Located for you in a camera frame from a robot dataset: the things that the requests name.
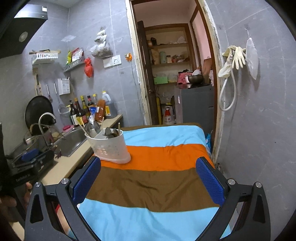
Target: kitchen counter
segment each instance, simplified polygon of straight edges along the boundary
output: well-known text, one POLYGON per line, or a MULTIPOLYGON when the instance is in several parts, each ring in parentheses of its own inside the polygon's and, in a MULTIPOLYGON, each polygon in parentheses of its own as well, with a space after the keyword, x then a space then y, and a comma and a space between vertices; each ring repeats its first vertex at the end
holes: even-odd
MULTIPOLYGON (((106 119, 103 122, 103 128, 113 127, 122 115, 117 115, 113 119, 106 119)), ((91 151, 91 146, 86 140, 70 157, 62 156, 59 159, 55 158, 54 166, 49 169, 41 178, 44 185, 58 184, 63 178, 69 177, 75 168, 91 151)), ((24 229, 17 223, 12 223, 12 228, 21 240, 24 240, 24 229)))

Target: orange stripe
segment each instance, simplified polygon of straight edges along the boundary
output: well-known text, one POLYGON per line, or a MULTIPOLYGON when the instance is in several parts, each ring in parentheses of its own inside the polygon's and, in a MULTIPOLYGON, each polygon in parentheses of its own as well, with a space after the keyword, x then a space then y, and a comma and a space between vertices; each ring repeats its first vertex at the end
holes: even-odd
POLYGON ((142 171, 182 171, 195 167, 199 157, 204 156, 214 167, 206 148, 201 144, 186 144, 166 147, 127 146, 131 161, 116 164, 102 160, 103 167, 142 171))

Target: white hose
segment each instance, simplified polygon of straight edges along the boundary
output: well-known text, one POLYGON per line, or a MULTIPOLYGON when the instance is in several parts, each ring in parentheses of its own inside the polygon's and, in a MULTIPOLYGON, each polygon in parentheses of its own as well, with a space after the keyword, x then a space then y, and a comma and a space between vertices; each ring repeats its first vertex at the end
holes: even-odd
POLYGON ((233 100, 232 100, 230 106, 228 106, 226 109, 223 109, 223 106, 222 106, 221 100, 222 100, 222 94, 223 94, 223 91, 224 91, 224 89, 225 89, 225 86, 226 86, 226 83, 227 83, 227 80, 228 80, 228 78, 227 78, 227 79, 225 79, 225 81, 224 81, 224 84, 223 84, 223 86, 222 86, 222 89, 221 89, 221 92, 220 92, 220 96, 219 96, 219 108, 220 108, 220 110, 222 110, 222 111, 228 111, 228 110, 230 110, 231 107, 233 106, 233 104, 234 104, 234 102, 235 102, 235 98, 236 98, 236 96, 237 96, 237 87, 236 87, 236 85, 235 85, 235 79, 234 79, 233 70, 232 70, 231 67, 230 67, 230 70, 231 70, 231 78, 232 78, 233 91, 234 91, 234 94, 233 94, 233 100))

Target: bowl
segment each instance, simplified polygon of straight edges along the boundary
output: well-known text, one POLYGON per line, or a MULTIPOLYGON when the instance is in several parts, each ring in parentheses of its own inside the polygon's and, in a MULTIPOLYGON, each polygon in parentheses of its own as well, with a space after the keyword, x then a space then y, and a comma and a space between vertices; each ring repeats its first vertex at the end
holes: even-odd
POLYGON ((190 84, 201 84, 204 82, 204 77, 202 74, 189 75, 187 79, 190 84))

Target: light blue stripe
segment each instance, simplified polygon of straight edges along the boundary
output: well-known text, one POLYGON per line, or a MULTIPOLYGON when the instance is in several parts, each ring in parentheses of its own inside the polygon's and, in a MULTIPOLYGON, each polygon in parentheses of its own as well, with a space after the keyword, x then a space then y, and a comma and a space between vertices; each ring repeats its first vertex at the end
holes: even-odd
POLYGON ((198 126, 150 127, 124 131, 124 140, 129 146, 165 147, 181 144, 202 144, 205 134, 198 126))
MULTIPOLYGON (((218 208, 156 213, 85 199, 79 210, 102 241, 194 241, 218 208)), ((230 232, 227 226, 222 237, 230 232)))

